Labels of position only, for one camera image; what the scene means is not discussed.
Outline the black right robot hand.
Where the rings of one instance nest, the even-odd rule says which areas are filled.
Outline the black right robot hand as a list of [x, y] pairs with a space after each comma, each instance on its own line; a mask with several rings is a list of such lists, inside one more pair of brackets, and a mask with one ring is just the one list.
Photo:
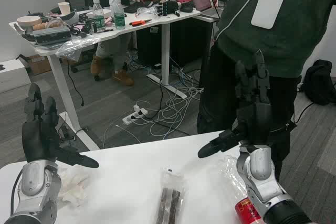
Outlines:
[[239, 61], [235, 66], [236, 110], [238, 125], [226, 129], [198, 151], [199, 158], [209, 157], [219, 151], [225, 152], [241, 142], [253, 151], [256, 145], [266, 145], [270, 132], [272, 108], [268, 99], [269, 72], [261, 50], [254, 54], [255, 64], [250, 70]]

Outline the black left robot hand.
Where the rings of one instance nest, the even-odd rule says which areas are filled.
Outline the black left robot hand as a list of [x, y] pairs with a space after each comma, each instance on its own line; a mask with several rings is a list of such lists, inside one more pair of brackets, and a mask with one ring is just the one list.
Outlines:
[[74, 166], [98, 168], [94, 159], [60, 147], [60, 135], [56, 130], [59, 116], [53, 97], [42, 101], [41, 91], [32, 83], [25, 99], [26, 122], [22, 126], [22, 145], [28, 162], [37, 160], [60, 161]]

